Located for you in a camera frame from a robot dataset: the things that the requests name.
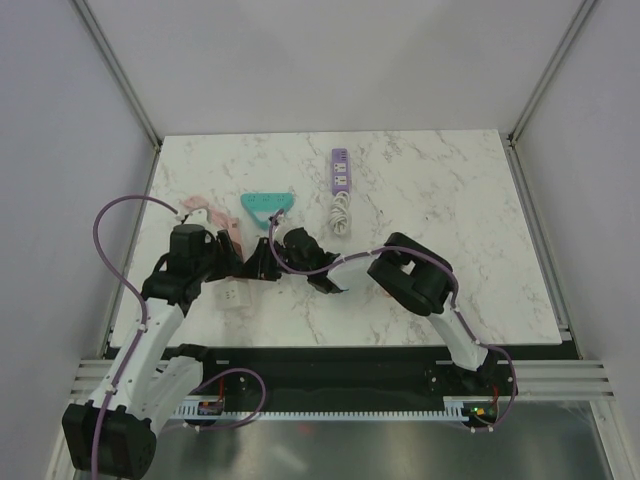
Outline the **white cube socket adapter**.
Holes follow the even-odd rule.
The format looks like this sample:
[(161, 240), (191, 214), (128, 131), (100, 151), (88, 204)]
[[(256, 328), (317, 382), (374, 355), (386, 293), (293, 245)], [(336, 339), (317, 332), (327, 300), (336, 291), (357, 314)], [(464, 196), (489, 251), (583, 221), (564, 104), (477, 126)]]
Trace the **white cube socket adapter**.
[(215, 305), (219, 310), (236, 310), (252, 304), (250, 286), (244, 280), (227, 279), (214, 287)]

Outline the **teal triangular power strip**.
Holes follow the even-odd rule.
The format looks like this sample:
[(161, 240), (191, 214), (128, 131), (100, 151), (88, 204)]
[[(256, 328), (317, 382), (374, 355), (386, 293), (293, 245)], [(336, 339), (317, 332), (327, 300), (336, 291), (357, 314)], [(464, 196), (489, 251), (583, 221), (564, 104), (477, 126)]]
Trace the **teal triangular power strip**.
[(270, 218), (280, 211), (287, 213), (294, 205), (294, 196), (289, 192), (243, 193), (240, 202), (255, 225), (266, 231), (270, 225)]

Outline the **purple power strip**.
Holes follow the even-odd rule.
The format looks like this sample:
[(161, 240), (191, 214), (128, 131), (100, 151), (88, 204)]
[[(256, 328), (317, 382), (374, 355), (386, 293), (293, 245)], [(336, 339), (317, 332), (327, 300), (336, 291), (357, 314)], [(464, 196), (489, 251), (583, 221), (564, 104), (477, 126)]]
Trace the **purple power strip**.
[(346, 148), (334, 148), (331, 151), (330, 186), (334, 196), (351, 191), (351, 162)]

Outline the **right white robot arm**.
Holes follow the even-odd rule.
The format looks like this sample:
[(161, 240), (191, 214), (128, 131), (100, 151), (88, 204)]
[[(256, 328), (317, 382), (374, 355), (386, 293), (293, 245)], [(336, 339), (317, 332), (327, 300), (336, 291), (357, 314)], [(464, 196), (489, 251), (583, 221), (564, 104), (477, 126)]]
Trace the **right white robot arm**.
[(467, 392), (494, 381), (495, 355), (473, 334), (457, 305), (459, 282), (452, 265), (407, 235), (394, 232), (383, 246), (347, 256), (322, 249), (303, 228), (277, 239), (262, 237), (240, 270), (251, 280), (301, 275), (323, 294), (353, 290), (369, 277), (410, 313), (425, 317), (445, 342)]

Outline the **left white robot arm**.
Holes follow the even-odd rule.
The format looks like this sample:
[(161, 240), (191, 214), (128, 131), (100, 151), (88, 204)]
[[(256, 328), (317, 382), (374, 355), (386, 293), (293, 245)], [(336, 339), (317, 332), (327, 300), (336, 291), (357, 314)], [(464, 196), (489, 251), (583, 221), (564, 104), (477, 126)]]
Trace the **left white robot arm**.
[(71, 404), (62, 427), (75, 469), (93, 477), (141, 479), (149, 470), (160, 431), (189, 392), (208, 393), (219, 369), (204, 359), (178, 356), (157, 373), (169, 340), (205, 283), (242, 270), (229, 233), (198, 224), (173, 228), (169, 250), (144, 281), (141, 318), (98, 387)]

